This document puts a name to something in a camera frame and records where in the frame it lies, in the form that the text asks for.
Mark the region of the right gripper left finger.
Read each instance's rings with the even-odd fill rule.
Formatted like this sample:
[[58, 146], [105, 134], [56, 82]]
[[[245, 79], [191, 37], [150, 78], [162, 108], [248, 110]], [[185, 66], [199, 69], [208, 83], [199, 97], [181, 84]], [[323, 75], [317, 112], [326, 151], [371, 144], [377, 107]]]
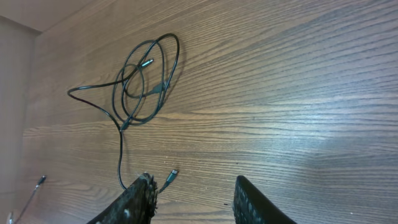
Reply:
[[157, 208], [157, 194], [154, 176], [143, 173], [88, 224], [150, 224]]

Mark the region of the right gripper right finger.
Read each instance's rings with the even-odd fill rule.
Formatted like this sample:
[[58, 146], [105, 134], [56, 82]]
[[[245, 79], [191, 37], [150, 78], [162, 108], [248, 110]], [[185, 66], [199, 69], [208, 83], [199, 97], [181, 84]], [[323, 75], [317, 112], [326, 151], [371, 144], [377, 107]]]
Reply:
[[296, 224], [243, 175], [236, 178], [233, 213], [236, 224]]

